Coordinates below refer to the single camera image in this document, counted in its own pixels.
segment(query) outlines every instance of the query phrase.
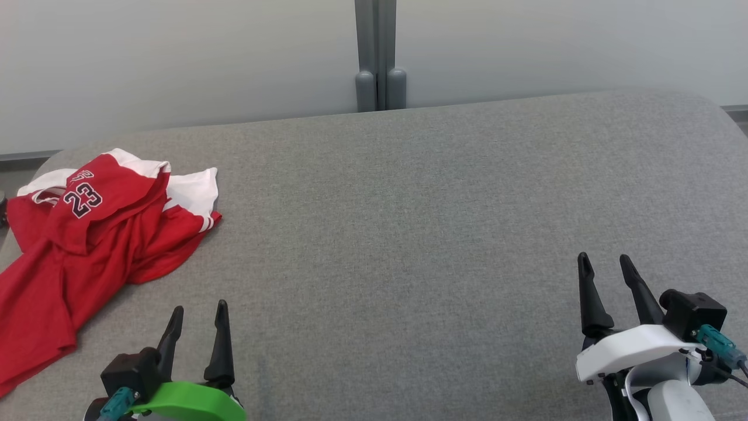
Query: gray table surface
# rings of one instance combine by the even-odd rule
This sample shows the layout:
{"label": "gray table surface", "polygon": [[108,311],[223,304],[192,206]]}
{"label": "gray table surface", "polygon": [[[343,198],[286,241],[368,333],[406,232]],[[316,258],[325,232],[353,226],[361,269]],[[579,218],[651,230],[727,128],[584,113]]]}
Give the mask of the gray table surface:
{"label": "gray table surface", "polygon": [[[0,420],[77,420],[120,352],[185,327],[174,378],[199,381],[228,300],[251,420],[605,420],[580,384],[576,255],[618,327],[637,325],[618,267],[655,295],[704,291],[748,348],[748,142],[713,103],[609,91],[122,136],[118,146],[218,167],[223,222],[182,267],[126,287],[79,349],[0,401]],[[10,238],[0,267],[18,256]],[[718,420],[737,384],[700,387]]]}

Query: number 23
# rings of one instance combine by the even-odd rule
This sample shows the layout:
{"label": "number 23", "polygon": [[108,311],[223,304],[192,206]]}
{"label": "number 23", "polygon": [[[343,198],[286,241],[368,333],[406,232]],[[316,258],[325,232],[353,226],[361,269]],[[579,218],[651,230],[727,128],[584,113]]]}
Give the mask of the number 23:
{"label": "number 23", "polygon": [[80,183],[75,192],[68,192],[62,199],[73,204],[73,214],[79,219],[104,201],[89,183]]}

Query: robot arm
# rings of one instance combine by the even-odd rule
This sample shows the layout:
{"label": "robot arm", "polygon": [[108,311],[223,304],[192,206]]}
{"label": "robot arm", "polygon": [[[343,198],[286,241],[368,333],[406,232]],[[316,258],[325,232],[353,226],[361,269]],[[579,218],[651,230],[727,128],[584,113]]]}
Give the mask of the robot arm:
{"label": "robot arm", "polygon": [[101,374],[108,398],[95,399],[84,421],[244,421],[246,413],[233,392],[233,354],[226,301],[218,302],[215,341],[205,383],[172,381],[174,350],[182,333],[184,309],[174,309],[158,349],[120,354]]}
{"label": "robot arm", "polygon": [[614,330],[587,254],[579,254],[577,263],[585,336],[577,376],[588,384],[603,384],[613,421],[713,420],[691,385],[732,378],[748,387],[732,375],[745,366],[746,356],[719,331],[727,314],[724,306],[707,294],[672,289],[658,303],[631,259],[622,255],[621,269],[641,325]]}

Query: basketball jersey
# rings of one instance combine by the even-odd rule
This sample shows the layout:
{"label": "basketball jersey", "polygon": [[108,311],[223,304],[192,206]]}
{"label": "basketball jersey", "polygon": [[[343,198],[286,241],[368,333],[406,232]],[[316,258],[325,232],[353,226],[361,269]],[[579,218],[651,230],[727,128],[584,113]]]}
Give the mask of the basketball jersey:
{"label": "basketball jersey", "polygon": [[0,397],[72,352],[76,332],[126,282],[182,264],[220,219],[215,169],[170,173],[168,162],[114,149],[8,202],[23,254],[0,273]]}

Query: gray bracket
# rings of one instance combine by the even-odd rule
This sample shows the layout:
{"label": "gray bracket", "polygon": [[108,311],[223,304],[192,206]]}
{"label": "gray bracket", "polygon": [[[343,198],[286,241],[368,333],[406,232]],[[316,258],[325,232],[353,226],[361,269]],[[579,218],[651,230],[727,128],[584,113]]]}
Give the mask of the gray bracket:
{"label": "gray bracket", "polygon": [[396,0],[355,0],[358,111],[405,108],[405,71],[395,68]]}

